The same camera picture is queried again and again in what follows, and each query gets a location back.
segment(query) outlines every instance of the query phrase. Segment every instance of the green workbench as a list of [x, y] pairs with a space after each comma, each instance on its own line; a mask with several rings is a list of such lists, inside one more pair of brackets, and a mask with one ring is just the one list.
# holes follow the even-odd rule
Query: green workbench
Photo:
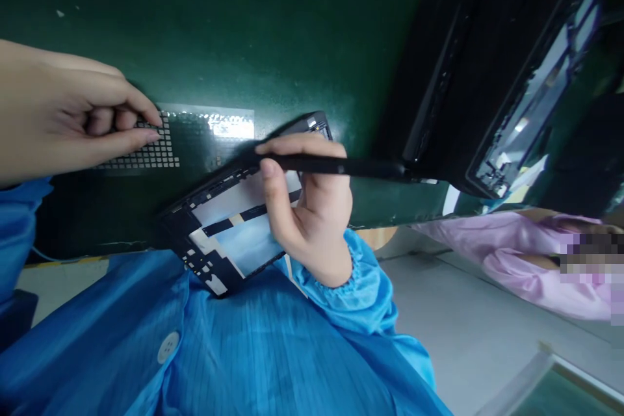
[[[116, 66], [154, 102], [253, 109], [256, 138], [324, 110], [335, 138], [362, 157], [371, 152], [417, 4], [2, 0], [0, 37]], [[204, 175], [153, 183], [58, 177], [40, 210], [38, 239], [61, 257], [157, 246], [154, 211]], [[351, 225], [439, 217], [447, 187], [353, 180]]]

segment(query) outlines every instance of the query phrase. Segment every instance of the pink anti-static coat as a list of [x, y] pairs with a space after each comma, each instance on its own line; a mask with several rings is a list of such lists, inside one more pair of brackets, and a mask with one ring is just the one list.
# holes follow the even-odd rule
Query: pink anti-static coat
[[518, 255], [566, 254], [579, 234], [558, 227], [561, 219], [600, 220], [559, 214], [535, 223], [514, 212], [415, 224], [411, 227], [479, 264], [518, 297], [573, 319], [610, 320], [611, 284], [605, 274], [562, 274]]

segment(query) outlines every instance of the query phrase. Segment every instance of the sleeve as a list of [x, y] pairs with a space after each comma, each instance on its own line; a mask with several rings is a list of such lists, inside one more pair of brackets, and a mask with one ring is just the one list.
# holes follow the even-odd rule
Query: sleeve
[[34, 242], [35, 211], [52, 191], [49, 178], [0, 191], [0, 304], [9, 300]]
[[398, 311], [392, 301], [392, 283], [366, 243], [352, 230], [344, 233], [351, 252], [353, 273], [338, 288], [319, 283], [299, 262], [292, 262], [294, 280], [310, 300], [339, 329], [385, 341], [396, 349], [422, 379], [435, 389], [429, 353], [415, 338], [397, 334]]
[[486, 257], [484, 272], [512, 293], [536, 306], [572, 319], [610, 320], [611, 288], [600, 275], [561, 275], [526, 262], [520, 252], [501, 248]]

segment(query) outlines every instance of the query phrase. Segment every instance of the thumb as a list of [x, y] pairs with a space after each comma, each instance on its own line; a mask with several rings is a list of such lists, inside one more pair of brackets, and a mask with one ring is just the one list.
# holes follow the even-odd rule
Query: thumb
[[76, 165], [79, 166], [72, 169], [97, 166], [109, 159], [133, 153], [159, 138], [160, 135], [155, 130], [140, 128], [89, 138], [78, 145], [72, 145], [70, 152]]
[[292, 216], [286, 176], [281, 166], [272, 159], [265, 158], [260, 161], [260, 169], [265, 186], [266, 211], [271, 232], [275, 240], [288, 251], [299, 243], [301, 233]]

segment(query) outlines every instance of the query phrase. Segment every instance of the cable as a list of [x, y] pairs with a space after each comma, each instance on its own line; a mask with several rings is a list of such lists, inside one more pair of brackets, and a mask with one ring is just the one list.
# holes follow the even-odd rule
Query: cable
[[37, 255], [39, 255], [42, 259], [44, 260], [48, 260], [48, 261], [52, 261], [52, 262], [59, 262], [59, 263], [76, 263], [80, 260], [86, 259], [86, 258], [91, 258], [92, 255], [83, 255], [82, 257], [76, 257], [73, 259], [53, 259], [52, 257], [48, 257], [46, 254], [42, 253], [37, 247], [32, 246], [31, 250], [36, 253]]

